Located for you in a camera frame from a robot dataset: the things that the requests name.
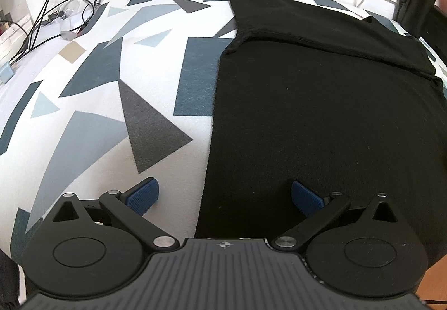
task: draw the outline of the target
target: brown floor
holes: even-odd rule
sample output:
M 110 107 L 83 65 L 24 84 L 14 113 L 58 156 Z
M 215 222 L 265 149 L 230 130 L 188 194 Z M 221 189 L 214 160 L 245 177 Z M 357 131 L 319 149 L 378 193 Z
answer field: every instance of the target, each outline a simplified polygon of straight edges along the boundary
M 423 300 L 447 301 L 447 256 L 428 269 L 417 295 Z M 447 305 L 430 305 L 435 310 L 446 310 Z

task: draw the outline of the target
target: bed sheet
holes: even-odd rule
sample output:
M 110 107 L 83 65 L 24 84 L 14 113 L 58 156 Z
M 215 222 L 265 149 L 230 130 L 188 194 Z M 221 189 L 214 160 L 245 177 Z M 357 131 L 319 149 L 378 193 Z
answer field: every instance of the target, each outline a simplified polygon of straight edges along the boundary
M 371 15 L 407 34 L 347 4 L 296 1 Z M 149 176 L 160 196 L 144 217 L 180 241 L 194 236 L 218 59 L 235 34 L 229 0 L 104 0 L 82 35 L 2 112 L 9 118 L 0 127 L 0 248 L 20 263 L 64 192 L 98 198 Z M 447 85 L 446 65 L 421 42 Z

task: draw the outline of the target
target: blue gripper pad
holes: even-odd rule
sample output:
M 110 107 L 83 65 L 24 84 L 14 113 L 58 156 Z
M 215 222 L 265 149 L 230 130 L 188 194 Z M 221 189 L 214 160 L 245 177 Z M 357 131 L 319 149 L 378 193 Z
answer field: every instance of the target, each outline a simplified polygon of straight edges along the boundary
M 306 216 L 310 217 L 325 206 L 323 198 L 294 181 L 291 189 L 292 202 Z
M 124 204 L 141 216 L 158 200 L 158 182 L 147 178 L 122 194 Z

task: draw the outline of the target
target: folded garment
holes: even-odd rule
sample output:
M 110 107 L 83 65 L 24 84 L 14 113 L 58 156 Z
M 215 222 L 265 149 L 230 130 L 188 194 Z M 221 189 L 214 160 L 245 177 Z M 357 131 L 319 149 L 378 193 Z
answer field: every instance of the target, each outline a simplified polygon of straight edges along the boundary
M 294 180 L 388 193 L 430 263 L 447 253 L 447 103 L 423 45 L 374 17 L 230 0 L 196 236 L 273 238 L 305 217 Z

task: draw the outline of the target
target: ribbed surface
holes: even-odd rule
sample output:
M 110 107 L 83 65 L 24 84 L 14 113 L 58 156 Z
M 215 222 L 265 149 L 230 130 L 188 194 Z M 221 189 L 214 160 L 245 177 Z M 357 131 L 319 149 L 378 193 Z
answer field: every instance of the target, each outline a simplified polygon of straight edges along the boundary
M 189 239 L 156 254 L 140 277 L 103 298 L 67 302 L 36 295 L 33 310 L 404 310 L 426 309 L 414 295 L 364 301 L 320 284 L 300 257 L 271 250 L 260 239 Z
M 291 188 L 292 202 L 306 216 L 310 217 L 325 206 L 325 202 L 317 194 L 297 181 Z
M 141 216 L 158 200 L 158 182 L 153 179 L 130 195 L 126 205 Z

